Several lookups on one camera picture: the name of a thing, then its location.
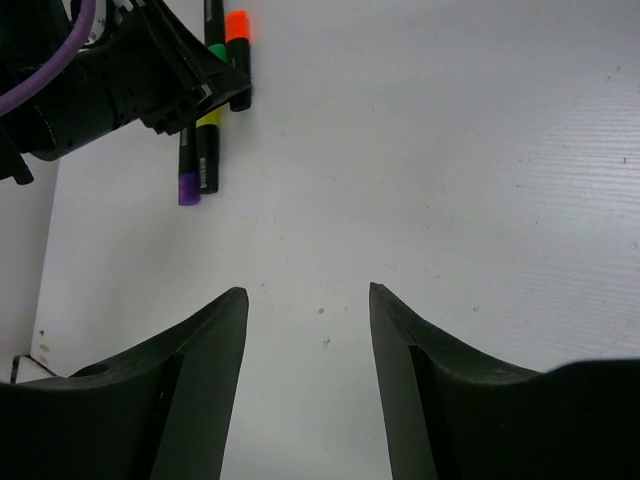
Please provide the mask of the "yellow cap black highlighter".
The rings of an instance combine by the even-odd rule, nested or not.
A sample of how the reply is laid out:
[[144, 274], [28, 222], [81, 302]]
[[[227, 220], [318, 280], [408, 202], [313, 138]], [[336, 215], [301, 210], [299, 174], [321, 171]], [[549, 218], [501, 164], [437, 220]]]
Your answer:
[[216, 109], [196, 122], [196, 152], [200, 173], [200, 193], [219, 190], [220, 110]]

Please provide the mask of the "orange cap black highlighter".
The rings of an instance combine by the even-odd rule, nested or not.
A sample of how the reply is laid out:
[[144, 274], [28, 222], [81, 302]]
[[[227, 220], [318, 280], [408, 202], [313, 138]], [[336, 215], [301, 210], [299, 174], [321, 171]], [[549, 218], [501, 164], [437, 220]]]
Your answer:
[[[230, 64], [251, 79], [250, 20], [246, 10], [230, 12], [225, 19], [225, 46]], [[232, 112], [248, 110], [252, 105], [252, 86], [230, 100]]]

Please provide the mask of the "green cap black highlighter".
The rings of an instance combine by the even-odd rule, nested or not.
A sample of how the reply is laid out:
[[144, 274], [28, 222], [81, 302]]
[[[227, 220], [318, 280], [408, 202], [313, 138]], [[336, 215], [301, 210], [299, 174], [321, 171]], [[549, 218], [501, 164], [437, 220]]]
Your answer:
[[204, 0], [204, 43], [222, 61], [227, 61], [225, 13], [222, 0]]

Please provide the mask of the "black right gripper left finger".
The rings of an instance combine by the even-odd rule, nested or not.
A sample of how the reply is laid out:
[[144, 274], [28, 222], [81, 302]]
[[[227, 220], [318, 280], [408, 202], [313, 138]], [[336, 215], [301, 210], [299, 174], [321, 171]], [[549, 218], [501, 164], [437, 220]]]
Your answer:
[[218, 478], [248, 310], [235, 287], [71, 376], [3, 385], [2, 477]]

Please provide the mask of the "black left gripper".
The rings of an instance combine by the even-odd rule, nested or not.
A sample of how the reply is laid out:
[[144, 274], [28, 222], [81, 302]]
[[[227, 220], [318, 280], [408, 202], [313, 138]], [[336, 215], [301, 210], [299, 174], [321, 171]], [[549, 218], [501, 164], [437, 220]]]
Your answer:
[[[1, 91], [36, 74], [84, 17], [82, 1], [1, 4]], [[1, 110], [1, 158], [57, 160], [132, 122], [159, 134], [252, 86], [203, 45], [164, 1], [97, 1], [91, 30], [58, 74]]]

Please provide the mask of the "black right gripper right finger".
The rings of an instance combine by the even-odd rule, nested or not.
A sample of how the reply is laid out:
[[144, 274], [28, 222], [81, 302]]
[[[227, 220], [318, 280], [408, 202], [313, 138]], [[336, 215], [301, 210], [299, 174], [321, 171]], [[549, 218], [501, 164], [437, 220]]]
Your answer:
[[536, 372], [369, 289], [370, 329], [396, 479], [635, 479], [639, 363], [583, 360]]

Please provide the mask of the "purple cap black highlighter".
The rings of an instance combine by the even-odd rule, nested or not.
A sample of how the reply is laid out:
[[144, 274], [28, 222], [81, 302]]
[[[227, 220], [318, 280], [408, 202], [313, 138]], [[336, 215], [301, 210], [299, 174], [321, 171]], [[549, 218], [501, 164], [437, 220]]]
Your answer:
[[178, 203], [196, 205], [200, 201], [200, 174], [196, 151], [196, 129], [191, 124], [180, 132], [178, 157]]

